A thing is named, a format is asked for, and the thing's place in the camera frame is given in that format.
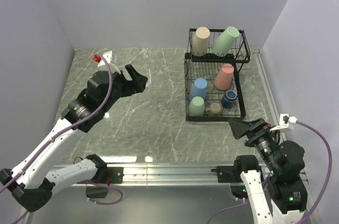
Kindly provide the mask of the dark blue ceramic mug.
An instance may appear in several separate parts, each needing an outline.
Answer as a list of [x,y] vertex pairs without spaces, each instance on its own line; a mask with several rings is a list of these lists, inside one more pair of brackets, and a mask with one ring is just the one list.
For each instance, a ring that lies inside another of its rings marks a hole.
[[228,90],[222,97],[220,103],[226,109],[231,109],[237,100],[237,93],[233,90]]

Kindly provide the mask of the olive ceramic mug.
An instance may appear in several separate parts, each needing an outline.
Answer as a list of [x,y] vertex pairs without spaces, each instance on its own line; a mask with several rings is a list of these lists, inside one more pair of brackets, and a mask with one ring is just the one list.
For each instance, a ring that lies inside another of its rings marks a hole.
[[213,102],[209,107],[205,108],[205,114],[210,117],[218,117],[223,111],[223,106],[220,103]]

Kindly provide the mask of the pink plastic tumbler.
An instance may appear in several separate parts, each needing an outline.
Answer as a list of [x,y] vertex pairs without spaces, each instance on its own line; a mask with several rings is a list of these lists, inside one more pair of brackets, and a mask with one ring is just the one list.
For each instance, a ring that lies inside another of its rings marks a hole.
[[233,80],[234,67],[231,64],[223,64],[215,78],[214,85],[217,89],[225,91],[230,88]]

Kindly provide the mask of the small green plastic tumbler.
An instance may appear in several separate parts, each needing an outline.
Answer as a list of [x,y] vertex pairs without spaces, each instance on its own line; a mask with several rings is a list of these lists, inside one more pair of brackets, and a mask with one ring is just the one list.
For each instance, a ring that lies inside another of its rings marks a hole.
[[205,111],[204,99],[196,96],[189,104],[189,116],[203,116]]

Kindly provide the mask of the blue plastic tumbler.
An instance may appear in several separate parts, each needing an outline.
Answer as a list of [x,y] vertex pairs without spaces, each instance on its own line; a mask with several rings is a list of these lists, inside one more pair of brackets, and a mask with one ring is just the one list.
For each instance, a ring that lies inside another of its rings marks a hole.
[[197,78],[189,92],[189,100],[192,101],[195,97],[206,99],[208,89],[208,82],[204,78]]

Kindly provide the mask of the beige plastic tumbler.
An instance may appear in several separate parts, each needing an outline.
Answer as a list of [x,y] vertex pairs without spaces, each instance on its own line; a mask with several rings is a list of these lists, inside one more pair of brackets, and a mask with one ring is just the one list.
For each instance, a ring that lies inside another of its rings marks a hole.
[[210,30],[204,26],[197,28],[192,38],[192,53],[195,56],[205,55],[209,48]]

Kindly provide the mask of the large green plastic tumbler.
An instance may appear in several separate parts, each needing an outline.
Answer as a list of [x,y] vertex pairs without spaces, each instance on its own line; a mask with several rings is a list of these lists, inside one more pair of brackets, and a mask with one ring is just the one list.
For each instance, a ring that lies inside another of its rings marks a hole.
[[225,56],[240,35],[239,30],[229,26],[211,45],[211,52],[218,56]]

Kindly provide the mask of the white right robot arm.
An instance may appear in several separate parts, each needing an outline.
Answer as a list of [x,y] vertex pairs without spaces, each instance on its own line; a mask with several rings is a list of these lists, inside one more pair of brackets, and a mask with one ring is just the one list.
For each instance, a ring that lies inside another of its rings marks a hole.
[[279,142],[280,134],[292,130],[296,121],[288,114],[282,114],[276,126],[263,119],[228,120],[234,138],[246,136],[244,145],[257,150],[270,172],[263,182],[255,156],[234,161],[233,175],[245,185],[255,223],[300,223],[305,214],[308,194],[300,177],[305,151],[293,141]]

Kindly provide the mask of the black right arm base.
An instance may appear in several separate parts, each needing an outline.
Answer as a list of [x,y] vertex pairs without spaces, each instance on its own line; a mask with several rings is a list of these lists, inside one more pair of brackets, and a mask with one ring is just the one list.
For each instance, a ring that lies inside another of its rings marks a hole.
[[210,170],[217,174],[218,183],[241,183],[240,176],[236,173],[234,166],[217,166]]

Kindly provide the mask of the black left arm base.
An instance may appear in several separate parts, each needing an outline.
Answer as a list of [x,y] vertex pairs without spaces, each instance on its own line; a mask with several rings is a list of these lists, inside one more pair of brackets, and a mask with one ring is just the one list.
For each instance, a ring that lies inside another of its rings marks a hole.
[[123,182],[124,168],[121,166],[108,167],[106,174],[109,178],[109,184],[121,184]]

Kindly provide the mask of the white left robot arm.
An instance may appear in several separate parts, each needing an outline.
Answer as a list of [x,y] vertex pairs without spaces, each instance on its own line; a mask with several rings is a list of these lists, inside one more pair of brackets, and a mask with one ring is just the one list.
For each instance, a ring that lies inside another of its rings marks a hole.
[[96,154],[56,171],[52,171],[52,167],[65,150],[76,145],[103,120],[118,99],[145,90],[148,78],[131,64],[125,68],[130,80],[122,71],[99,70],[94,73],[86,88],[68,104],[39,146],[14,168],[1,170],[1,183],[28,212],[41,209],[53,195],[78,182],[108,181],[107,164]]

